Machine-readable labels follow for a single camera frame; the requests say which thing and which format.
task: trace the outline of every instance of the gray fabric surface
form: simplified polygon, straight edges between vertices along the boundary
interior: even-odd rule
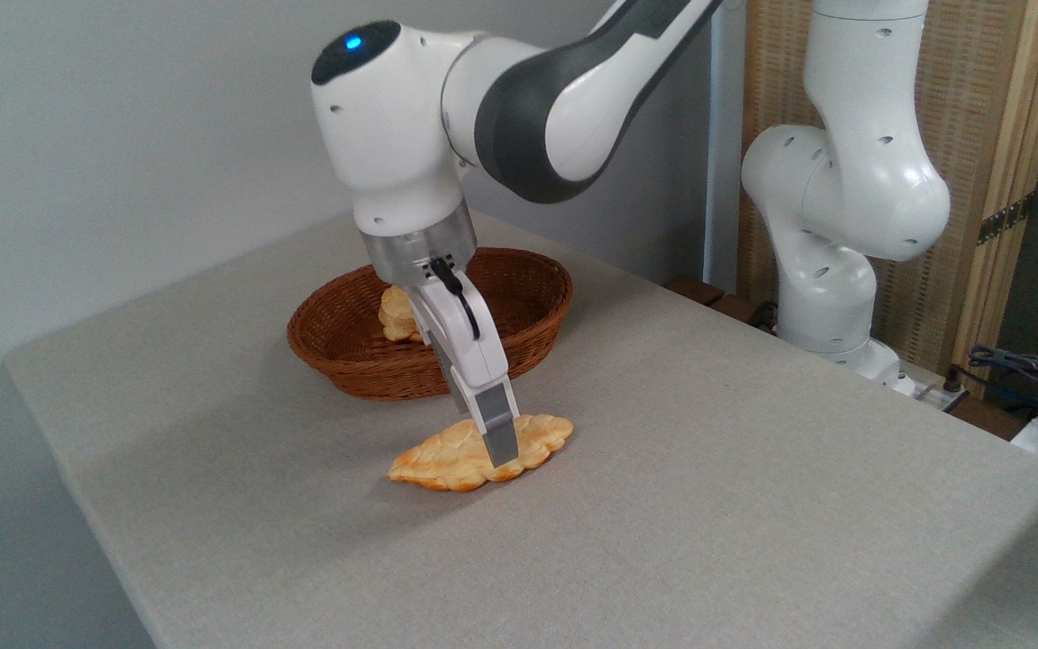
[[[365,263],[323,226],[26,346],[8,370],[161,648],[1038,646],[1038,457],[476,216],[576,300],[537,471],[383,480],[448,399],[334,390],[284,344]]]

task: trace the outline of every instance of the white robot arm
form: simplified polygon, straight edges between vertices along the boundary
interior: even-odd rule
[[[461,173],[482,166],[531,201],[579,194],[718,4],[619,0],[583,39],[548,51],[380,21],[344,33],[315,62],[318,123],[375,270],[411,296],[495,465],[518,454],[518,409],[494,322],[464,272],[476,243]],[[947,189],[911,108],[925,8],[926,0],[816,0],[809,91],[830,128],[780,127],[748,154],[745,186],[767,217],[782,276],[842,285],[783,282],[824,295],[782,303],[782,335],[808,349],[820,336],[832,346],[868,337],[873,272],[834,242],[907,259],[944,227]],[[799,312],[823,320],[796,328]]]
[[[411,296],[496,467],[518,456],[519,412],[494,321],[464,272],[476,243],[459,177],[482,165],[531,201],[582,192],[718,3],[623,0],[588,37],[550,51],[380,21],[315,62],[318,123],[375,270]]]
[[[769,128],[742,164],[778,263],[780,337],[906,394],[897,354],[871,339],[864,254],[923,254],[951,210],[916,124],[926,11],[927,0],[816,0],[803,86],[827,129]]]

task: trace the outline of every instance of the flat pastry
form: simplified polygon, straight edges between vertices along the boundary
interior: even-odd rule
[[[397,457],[386,477],[435,490],[472,490],[486,481],[510,481],[526,468],[539,467],[564,448],[574,430],[564,416],[550,414],[523,414],[515,425],[519,457],[501,467],[491,467],[474,421],[464,420]]]
[[[424,342],[411,313],[411,298],[400,287],[383,291],[383,298],[379,301],[379,322],[383,324],[383,336],[393,344],[400,341]]]

